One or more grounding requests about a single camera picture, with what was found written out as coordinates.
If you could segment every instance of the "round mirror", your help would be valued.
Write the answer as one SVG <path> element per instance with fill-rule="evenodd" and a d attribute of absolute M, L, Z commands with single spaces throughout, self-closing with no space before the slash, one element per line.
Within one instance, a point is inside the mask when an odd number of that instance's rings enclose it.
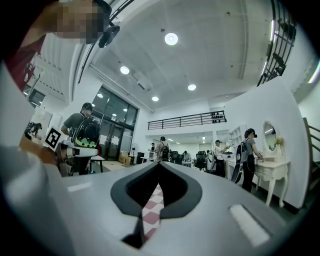
<path fill-rule="evenodd" d="M 264 124 L 263 130 L 264 130 L 264 136 L 265 136 L 265 141 L 266 141 L 267 147 L 271 151 L 274 151 L 276 148 L 276 138 L 277 138 L 275 128 L 272 126 L 271 123 L 266 122 Z"/>

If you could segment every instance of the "gray t-shirt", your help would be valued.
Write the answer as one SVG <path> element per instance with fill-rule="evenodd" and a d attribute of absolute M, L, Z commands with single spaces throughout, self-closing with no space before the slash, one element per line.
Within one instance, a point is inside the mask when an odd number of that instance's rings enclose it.
<path fill-rule="evenodd" d="M 81 124 L 81 122 L 84 120 L 84 118 L 85 116 L 81 113 L 74 113 L 70 115 L 70 117 L 67 120 L 65 120 L 63 124 L 70 129 L 70 137 L 73 136 L 74 132 Z"/>
<path fill-rule="evenodd" d="M 255 140 L 253 138 L 245 138 L 244 141 L 245 145 L 246 145 L 246 151 L 248 152 L 248 155 L 252 155 L 253 154 L 253 150 L 252 150 L 252 146 L 253 144 L 256 144 Z"/>

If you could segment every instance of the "doorway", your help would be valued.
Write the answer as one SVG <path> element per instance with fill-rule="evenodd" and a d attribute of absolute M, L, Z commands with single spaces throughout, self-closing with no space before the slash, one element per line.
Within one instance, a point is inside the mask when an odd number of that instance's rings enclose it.
<path fill-rule="evenodd" d="M 102 157 L 118 161 L 124 127 L 103 119 L 101 122 L 100 146 Z"/>

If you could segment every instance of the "black rubber insert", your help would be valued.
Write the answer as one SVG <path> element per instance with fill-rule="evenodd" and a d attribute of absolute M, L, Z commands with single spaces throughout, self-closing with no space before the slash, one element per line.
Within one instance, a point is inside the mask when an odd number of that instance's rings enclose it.
<path fill-rule="evenodd" d="M 184 217 L 202 197 L 202 188 L 195 179 L 165 163 L 154 162 L 115 182 L 111 198 L 122 213 L 139 217 L 158 183 L 164 203 L 160 219 Z"/>

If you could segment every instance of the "balcony railing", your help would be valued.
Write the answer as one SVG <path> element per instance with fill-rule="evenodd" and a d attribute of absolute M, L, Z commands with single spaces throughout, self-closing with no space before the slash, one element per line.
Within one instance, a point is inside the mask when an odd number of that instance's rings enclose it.
<path fill-rule="evenodd" d="M 263 84 L 282 76 L 287 66 L 287 61 L 296 37 L 296 22 L 280 3 L 280 0 L 271 0 L 272 21 L 270 42 L 266 53 L 266 61 L 260 80 Z"/>
<path fill-rule="evenodd" d="M 191 114 L 175 118 L 151 121 L 148 122 L 148 130 L 177 128 L 185 126 L 199 126 L 225 122 L 227 122 L 225 112 L 221 110 L 215 112 Z"/>

